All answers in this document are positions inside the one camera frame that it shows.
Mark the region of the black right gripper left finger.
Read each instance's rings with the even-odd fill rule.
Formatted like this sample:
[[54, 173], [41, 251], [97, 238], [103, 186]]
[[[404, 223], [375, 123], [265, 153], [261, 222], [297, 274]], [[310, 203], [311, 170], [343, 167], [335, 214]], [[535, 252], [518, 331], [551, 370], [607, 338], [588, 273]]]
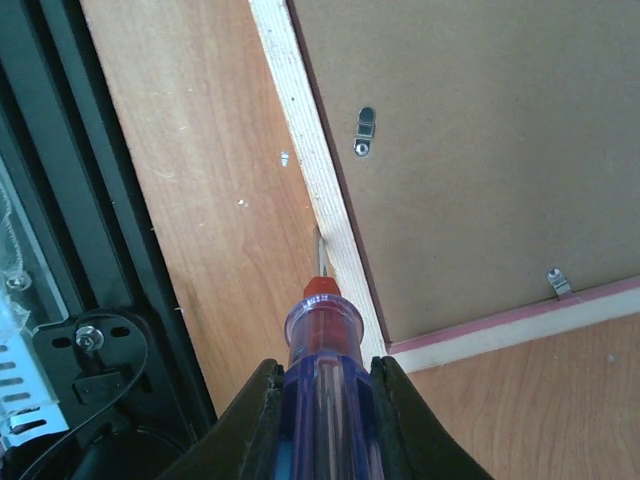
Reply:
[[284, 368], [263, 360], [214, 427], [162, 479], [271, 479], [275, 472]]

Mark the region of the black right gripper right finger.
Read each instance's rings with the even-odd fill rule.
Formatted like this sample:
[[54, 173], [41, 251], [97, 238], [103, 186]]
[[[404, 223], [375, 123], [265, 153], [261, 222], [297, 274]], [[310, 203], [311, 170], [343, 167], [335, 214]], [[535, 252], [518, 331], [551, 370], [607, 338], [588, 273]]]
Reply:
[[399, 363], [375, 357], [371, 378], [386, 479], [489, 479], [449, 434]]

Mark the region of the blue red screwdriver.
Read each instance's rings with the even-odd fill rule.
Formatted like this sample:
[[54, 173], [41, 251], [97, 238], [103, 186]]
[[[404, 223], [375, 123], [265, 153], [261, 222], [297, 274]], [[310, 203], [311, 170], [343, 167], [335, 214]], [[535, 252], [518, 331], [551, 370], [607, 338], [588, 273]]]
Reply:
[[360, 345], [364, 324], [330, 274], [313, 235], [313, 276], [288, 314], [289, 346], [273, 478], [381, 479], [372, 381]]

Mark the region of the pink photo frame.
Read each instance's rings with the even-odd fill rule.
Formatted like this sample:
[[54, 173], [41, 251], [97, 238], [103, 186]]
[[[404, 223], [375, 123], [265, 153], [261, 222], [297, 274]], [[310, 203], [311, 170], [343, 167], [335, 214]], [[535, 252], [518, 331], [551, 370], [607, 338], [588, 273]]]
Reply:
[[365, 359], [639, 310], [635, 1], [254, 1]]

